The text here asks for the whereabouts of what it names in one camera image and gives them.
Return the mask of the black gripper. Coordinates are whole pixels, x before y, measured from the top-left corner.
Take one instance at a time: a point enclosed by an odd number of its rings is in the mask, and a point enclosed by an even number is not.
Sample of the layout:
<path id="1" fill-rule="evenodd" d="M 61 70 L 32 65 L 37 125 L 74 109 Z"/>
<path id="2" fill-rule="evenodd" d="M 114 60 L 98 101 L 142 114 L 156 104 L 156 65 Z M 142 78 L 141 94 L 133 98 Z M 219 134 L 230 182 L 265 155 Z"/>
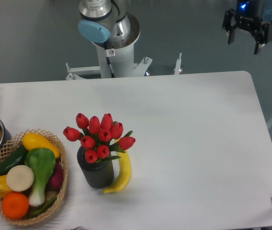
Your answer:
<path id="1" fill-rule="evenodd" d="M 272 40 L 272 21 L 262 21 L 264 8 L 264 0 L 237 0 L 236 10 L 227 10 L 222 23 L 222 28 L 228 35 L 227 43 L 230 45 L 234 42 L 235 30 L 239 28 L 254 36 L 254 54 L 257 55 Z"/>

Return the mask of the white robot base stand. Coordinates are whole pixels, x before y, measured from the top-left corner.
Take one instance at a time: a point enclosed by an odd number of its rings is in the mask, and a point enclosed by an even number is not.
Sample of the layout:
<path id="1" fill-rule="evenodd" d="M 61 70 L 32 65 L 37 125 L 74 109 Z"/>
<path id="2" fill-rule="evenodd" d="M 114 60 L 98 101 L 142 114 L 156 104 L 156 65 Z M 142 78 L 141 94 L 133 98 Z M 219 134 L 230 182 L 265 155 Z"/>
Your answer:
<path id="1" fill-rule="evenodd" d="M 134 45 L 123 48 L 103 49 L 96 46 L 98 66 L 70 68 L 66 63 L 66 80 L 82 80 L 91 75 L 106 78 L 143 77 L 149 76 L 148 71 L 153 59 L 145 56 L 138 63 L 134 62 Z"/>

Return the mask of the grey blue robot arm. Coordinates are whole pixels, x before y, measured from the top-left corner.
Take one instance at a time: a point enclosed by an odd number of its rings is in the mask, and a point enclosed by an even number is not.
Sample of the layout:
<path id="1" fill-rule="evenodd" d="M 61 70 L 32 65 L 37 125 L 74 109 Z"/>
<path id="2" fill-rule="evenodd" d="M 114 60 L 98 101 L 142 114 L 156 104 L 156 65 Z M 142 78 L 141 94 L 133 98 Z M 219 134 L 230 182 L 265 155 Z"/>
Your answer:
<path id="1" fill-rule="evenodd" d="M 260 47 L 272 40 L 272 21 L 264 21 L 264 0 L 238 0 L 235 9 L 225 12 L 222 28 L 228 34 L 228 43 L 234 41 L 237 28 L 251 33 Z M 124 0 L 82 0 L 79 4 L 81 20 L 79 33 L 104 49 L 119 49 L 133 44 L 140 35 L 138 20 L 126 12 Z"/>

